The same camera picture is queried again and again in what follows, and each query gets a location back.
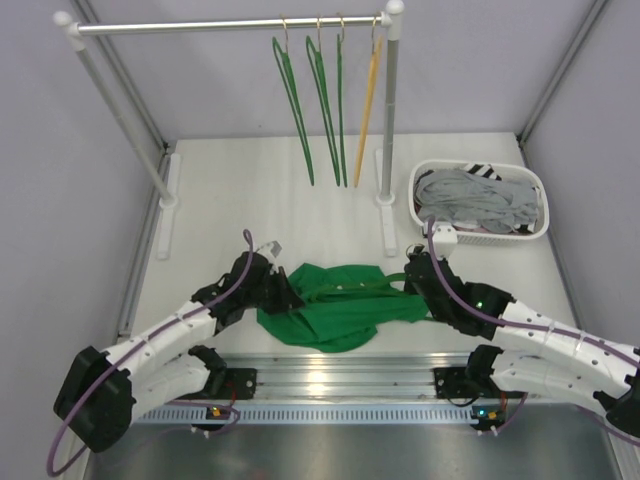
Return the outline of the green tank top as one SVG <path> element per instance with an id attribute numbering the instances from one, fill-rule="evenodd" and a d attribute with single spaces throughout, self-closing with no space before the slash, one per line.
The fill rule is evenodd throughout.
<path id="1" fill-rule="evenodd" d="M 366 282 L 386 275 L 390 274 L 375 265 L 324 268 L 305 263 L 289 275 L 288 280 L 303 299 L 304 293 L 321 285 Z M 269 315 L 258 310 L 257 323 L 286 345 L 311 348 L 323 353 L 355 350 L 373 339 L 378 334 L 378 326 L 385 324 L 377 323 L 371 317 L 359 316 L 356 309 L 341 311 L 336 304 L 311 304 L 307 301 L 303 308 L 284 314 Z"/>

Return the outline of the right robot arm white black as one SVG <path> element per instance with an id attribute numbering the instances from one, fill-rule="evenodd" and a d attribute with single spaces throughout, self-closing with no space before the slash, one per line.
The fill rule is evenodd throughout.
<path id="1" fill-rule="evenodd" d="M 465 282 L 421 247 L 409 253 L 404 272 L 406 290 L 423 298 L 435 321 L 483 339 L 465 367 L 473 393 L 574 404 L 639 436 L 638 347 L 556 321 L 491 285 Z"/>

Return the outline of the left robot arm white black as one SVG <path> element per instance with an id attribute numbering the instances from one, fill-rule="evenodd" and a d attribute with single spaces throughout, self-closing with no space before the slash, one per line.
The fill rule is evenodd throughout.
<path id="1" fill-rule="evenodd" d="M 283 314 L 304 304 L 271 256 L 245 251 L 230 272 L 155 326 L 102 351 L 80 351 L 54 413 L 89 450 L 104 452 L 149 411 L 186 395 L 223 391 L 226 363 L 205 341 L 250 309 Z"/>

